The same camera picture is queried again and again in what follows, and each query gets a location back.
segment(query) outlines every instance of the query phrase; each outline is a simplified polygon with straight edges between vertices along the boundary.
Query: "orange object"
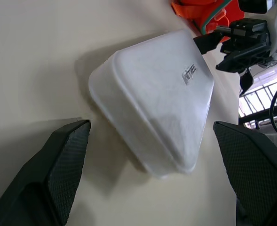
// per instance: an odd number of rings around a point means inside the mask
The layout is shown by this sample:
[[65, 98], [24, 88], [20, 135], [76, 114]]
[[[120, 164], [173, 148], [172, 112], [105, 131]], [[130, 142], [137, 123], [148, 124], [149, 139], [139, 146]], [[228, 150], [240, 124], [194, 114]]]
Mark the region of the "orange object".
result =
[[176, 15], [193, 20], [202, 34], [244, 18], [238, 0], [174, 0], [172, 7]]

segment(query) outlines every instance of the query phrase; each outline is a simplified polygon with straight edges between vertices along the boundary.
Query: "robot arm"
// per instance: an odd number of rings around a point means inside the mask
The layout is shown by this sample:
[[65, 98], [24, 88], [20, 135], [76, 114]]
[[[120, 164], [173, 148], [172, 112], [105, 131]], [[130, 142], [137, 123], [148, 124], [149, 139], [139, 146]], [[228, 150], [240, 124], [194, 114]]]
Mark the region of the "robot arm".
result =
[[243, 73], [241, 88], [246, 92], [253, 84], [249, 67], [273, 65], [277, 57], [277, 0], [238, 0], [245, 18], [234, 21], [229, 27], [218, 26], [210, 34], [196, 37], [200, 52], [213, 50], [224, 36], [221, 52], [224, 60], [216, 69], [230, 73]]

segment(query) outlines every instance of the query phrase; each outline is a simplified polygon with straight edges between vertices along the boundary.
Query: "white tray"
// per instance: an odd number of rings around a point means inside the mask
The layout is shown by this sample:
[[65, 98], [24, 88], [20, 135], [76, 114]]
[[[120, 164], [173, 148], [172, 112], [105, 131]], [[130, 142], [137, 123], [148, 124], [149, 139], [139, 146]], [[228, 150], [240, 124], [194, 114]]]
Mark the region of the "white tray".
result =
[[214, 79], [189, 31], [117, 51], [92, 72], [88, 86], [149, 173], [193, 171]]

